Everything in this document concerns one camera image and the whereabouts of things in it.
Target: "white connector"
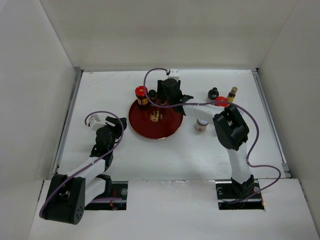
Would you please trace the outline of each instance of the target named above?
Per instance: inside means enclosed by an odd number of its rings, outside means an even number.
[[[106,123],[102,122],[97,114],[93,114],[89,118],[88,126],[94,131],[97,131],[98,129],[103,128],[105,125]]]
[[[180,78],[179,69],[171,68],[169,75],[168,75],[168,79],[175,79],[175,80],[179,81],[179,78]]]
[[[209,124],[213,124],[213,118],[216,114],[220,114],[224,108],[222,106],[213,105],[184,105],[183,111],[186,116],[192,116],[197,119],[206,120]]]

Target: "spice jar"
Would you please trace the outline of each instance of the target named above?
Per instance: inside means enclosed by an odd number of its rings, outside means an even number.
[[[197,118],[195,124],[194,124],[194,128],[195,130],[197,130],[198,132],[204,132],[208,126],[209,122],[206,120],[202,120]]]

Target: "cable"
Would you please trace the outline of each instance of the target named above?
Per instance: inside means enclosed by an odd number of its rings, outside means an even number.
[[[217,104],[229,104],[229,105],[233,105],[233,106],[237,107],[238,109],[241,109],[242,111],[244,111],[244,112],[251,118],[251,120],[253,121],[254,126],[255,126],[255,128],[256,128],[256,137],[255,137],[255,139],[254,139],[254,141],[253,141],[253,144],[252,144],[252,146],[250,147],[250,149],[249,149],[249,151],[248,151],[248,153],[247,153],[247,155],[246,155],[246,158],[245,158],[245,159],[246,159],[246,163],[247,163],[247,164],[249,165],[249,167],[251,167],[251,168],[272,168],[272,169],[275,169],[275,170],[278,171],[279,175],[278,175],[278,177],[277,177],[272,183],[270,183],[269,185],[261,188],[259,191],[256,191],[255,193],[250,194],[249,196],[247,196],[247,197],[244,198],[244,199],[239,199],[239,200],[236,199],[235,201],[229,202],[230,204],[236,204],[236,203],[241,203],[241,202],[243,202],[243,201],[246,201],[246,200],[248,200],[249,198],[253,197],[253,196],[256,195],[256,194],[261,193],[261,191],[263,191],[263,190],[271,187],[272,185],[274,185],[276,182],[279,181],[279,179],[281,178],[281,171],[280,171],[277,167],[272,166],[272,165],[267,165],[267,164],[263,164],[263,165],[252,165],[252,164],[249,162],[249,156],[250,156],[252,150],[254,149],[254,147],[255,147],[256,144],[257,144],[257,141],[258,141],[258,138],[259,138],[259,135],[260,135],[260,130],[259,130],[259,126],[258,126],[257,121],[255,120],[255,118],[254,118],[246,109],[244,109],[242,106],[239,106],[238,104],[235,104],[235,103],[233,103],[233,102],[229,102],[229,101],[216,101],[216,100],[209,101],[209,102],[202,102],[202,103],[195,103],[195,102],[188,103],[188,102],[186,102],[186,103],[178,103],[178,104],[167,105],[167,106],[157,105],[157,104],[155,104],[155,103],[153,103],[153,102],[151,101],[151,99],[149,98],[148,93],[147,93],[147,91],[146,91],[146,81],[147,81],[147,77],[148,77],[149,73],[151,73],[151,72],[153,72],[153,71],[155,71],[155,70],[163,70],[163,71],[168,72],[168,70],[167,70],[166,68],[164,68],[164,67],[155,67],[155,68],[150,69],[150,70],[145,74],[144,79],[143,79],[143,91],[144,91],[144,95],[146,96],[146,98],[148,99],[148,101],[149,101],[149,103],[150,103],[151,105],[156,106],[156,107],[158,107],[158,108],[166,109],[166,108],[174,108],[174,107],[180,107],[180,106],[185,106],[185,105],[200,105],[200,106],[203,106],[203,105],[211,105],[211,104],[216,104],[216,103],[217,103]]]
[[[84,124],[87,125],[87,119],[93,115],[93,114],[99,114],[99,113],[104,113],[104,114],[110,114],[112,116],[114,116],[120,123],[121,125],[121,128],[122,128],[122,132],[121,132],[121,136],[119,138],[119,141],[117,142],[116,145],[114,145],[114,147],[109,150],[107,153],[103,154],[101,157],[97,158],[96,160],[94,160],[92,163],[90,163],[89,165],[81,168],[79,171],[75,172],[74,174],[72,174],[71,176],[67,177],[66,180],[64,180],[49,196],[48,198],[45,200],[43,206],[41,207],[40,209],[40,212],[39,212],[39,217],[43,219],[43,213],[44,213],[44,210],[45,208],[47,207],[48,203],[51,201],[51,199],[58,193],[58,191],[67,183],[69,182],[72,178],[74,178],[75,176],[77,176],[79,173],[82,173],[84,170],[88,169],[89,167],[91,167],[93,164],[95,164],[96,162],[100,161],[101,159],[103,159],[105,156],[107,156],[109,153],[111,153],[113,150],[116,149],[116,147],[118,147],[118,145],[120,144],[122,138],[123,138],[123,135],[124,135],[124,131],[125,131],[125,127],[122,123],[122,121],[120,120],[120,118],[113,114],[112,112],[109,112],[109,111],[94,111],[92,113],[90,113],[88,116],[85,117],[84,119]]]

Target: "red plate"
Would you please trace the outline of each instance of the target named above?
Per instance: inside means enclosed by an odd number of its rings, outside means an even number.
[[[172,108],[158,108],[150,104],[142,109],[134,101],[129,110],[129,122],[133,130],[147,139],[164,139],[180,127],[183,115]]]

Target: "small jar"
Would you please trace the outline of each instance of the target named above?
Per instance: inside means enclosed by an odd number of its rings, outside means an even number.
[[[148,105],[148,99],[145,95],[145,91],[144,86],[138,86],[135,89],[136,100],[141,107],[146,107]]]
[[[209,101],[216,100],[219,97],[218,88],[214,87],[208,91],[208,99]]]
[[[195,122],[195,125],[194,125],[194,128],[198,132],[202,133],[202,132],[204,132],[206,130],[208,124],[209,124],[208,121],[197,118],[197,120]]]

